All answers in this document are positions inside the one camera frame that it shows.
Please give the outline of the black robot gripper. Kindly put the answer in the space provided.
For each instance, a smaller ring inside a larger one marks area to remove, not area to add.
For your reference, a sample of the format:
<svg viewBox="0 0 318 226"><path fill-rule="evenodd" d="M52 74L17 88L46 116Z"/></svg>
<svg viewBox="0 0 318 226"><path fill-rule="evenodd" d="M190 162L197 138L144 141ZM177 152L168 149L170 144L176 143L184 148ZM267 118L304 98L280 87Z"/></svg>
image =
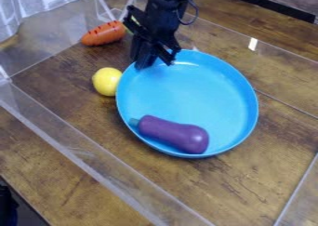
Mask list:
<svg viewBox="0 0 318 226"><path fill-rule="evenodd" d="M169 65L181 50L174 38L177 5L176 0L148 0L144 11L133 5L126 7L122 23L132 32L130 59L138 70L148 68L156 59Z"/></svg>

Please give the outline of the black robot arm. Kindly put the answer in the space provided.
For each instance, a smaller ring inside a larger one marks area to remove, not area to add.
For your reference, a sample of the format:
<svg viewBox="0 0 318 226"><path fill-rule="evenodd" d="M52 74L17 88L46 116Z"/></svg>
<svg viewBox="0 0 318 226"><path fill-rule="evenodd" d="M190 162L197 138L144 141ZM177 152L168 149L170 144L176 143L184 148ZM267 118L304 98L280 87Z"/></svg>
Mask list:
<svg viewBox="0 0 318 226"><path fill-rule="evenodd" d="M148 0L145 10L126 6L122 24L132 32L130 59L136 69L148 68L156 59L165 65L174 61L181 50L174 32L180 24L189 25L194 21L182 21L186 6L192 6L198 15L192 0Z"/></svg>

